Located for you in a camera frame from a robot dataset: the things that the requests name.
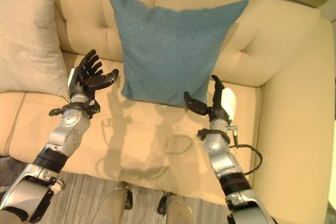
wire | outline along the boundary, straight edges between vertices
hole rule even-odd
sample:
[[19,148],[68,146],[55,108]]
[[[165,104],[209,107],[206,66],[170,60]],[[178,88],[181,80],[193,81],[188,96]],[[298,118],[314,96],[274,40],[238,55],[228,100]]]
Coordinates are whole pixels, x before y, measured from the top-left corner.
[[250,170],[249,172],[244,173],[244,175],[249,175],[249,174],[255,172],[257,169],[260,168],[261,164],[263,163],[263,159],[262,159],[263,157],[262,157],[262,154],[257,149],[255,149],[253,146],[251,146],[249,144],[237,144],[237,145],[230,146],[230,148],[233,148],[233,147],[236,147],[236,148],[250,148],[260,158],[259,164],[254,169]]

beige pillow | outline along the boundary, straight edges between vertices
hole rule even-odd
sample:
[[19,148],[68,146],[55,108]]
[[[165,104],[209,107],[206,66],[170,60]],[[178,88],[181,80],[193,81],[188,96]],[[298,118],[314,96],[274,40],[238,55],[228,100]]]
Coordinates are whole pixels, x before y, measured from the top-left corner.
[[54,0],[0,0],[0,92],[68,97]]

blue pillow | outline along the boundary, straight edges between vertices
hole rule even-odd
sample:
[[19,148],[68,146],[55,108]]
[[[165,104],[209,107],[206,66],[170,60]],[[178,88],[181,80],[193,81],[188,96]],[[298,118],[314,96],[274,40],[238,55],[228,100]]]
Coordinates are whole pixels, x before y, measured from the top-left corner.
[[184,106],[183,93],[206,103],[223,40],[248,0],[175,11],[138,0],[110,0],[123,50],[129,99]]

seat cushion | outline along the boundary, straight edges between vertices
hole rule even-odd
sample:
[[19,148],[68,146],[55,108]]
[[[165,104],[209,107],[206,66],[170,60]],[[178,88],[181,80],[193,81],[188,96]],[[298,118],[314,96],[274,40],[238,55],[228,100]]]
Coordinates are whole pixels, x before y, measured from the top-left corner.
[[[76,58],[75,66],[81,59]],[[123,64],[109,60],[102,63],[105,73],[118,68],[120,78],[112,87],[97,91],[101,112],[93,116],[80,147],[64,170],[224,204],[222,189],[196,136],[198,130],[209,126],[208,118],[184,108],[126,99],[121,94]],[[239,141],[252,144],[261,88],[224,85],[237,97],[232,125],[239,125]],[[213,92],[214,81],[210,81],[208,104]],[[11,141],[11,156],[32,162],[59,123],[60,116],[49,117],[48,112],[64,104],[60,97],[27,93]],[[243,169],[250,170],[250,151],[233,152]]]
[[9,143],[12,138],[12,127],[16,123],[16,115],[25,93],[0,93],[0,155],[9,155]]

robotic arm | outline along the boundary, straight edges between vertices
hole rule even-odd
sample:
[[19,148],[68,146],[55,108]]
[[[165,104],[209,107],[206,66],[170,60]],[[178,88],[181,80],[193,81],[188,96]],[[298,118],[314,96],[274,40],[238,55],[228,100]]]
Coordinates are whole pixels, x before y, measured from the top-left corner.
[[212,107],[193,99],[188,92],[184,93],[184,101],[191,111],[209,115],[210,129],[198,131],[198,137],[203,141],[203,148],[209,155],[214,173],[226,196],[227,206],[232,212],[227,218],[228,223],[276,224],[251,188],[237,159],[229,152],[229,130],[233,132],[234,147],[240,146],[237,141],[237,126],[230,126],[235,116],[236,97],[231,89],[223,86],[217,76],[212,77],[216,82]]
[[92,116],[100,112],[95,91],[112,85],[118,77],[117,69],[102,75],[98,59],[96,51],[91,50],[71,72],[71,101],[49,112],[50,116],[62,114],[60,123],[34,162],[26,166],[5,194],[0,205],[1,223],[14,223],[15,219],[17,223],[37,223],[47,210],[59,172],[79,147]]

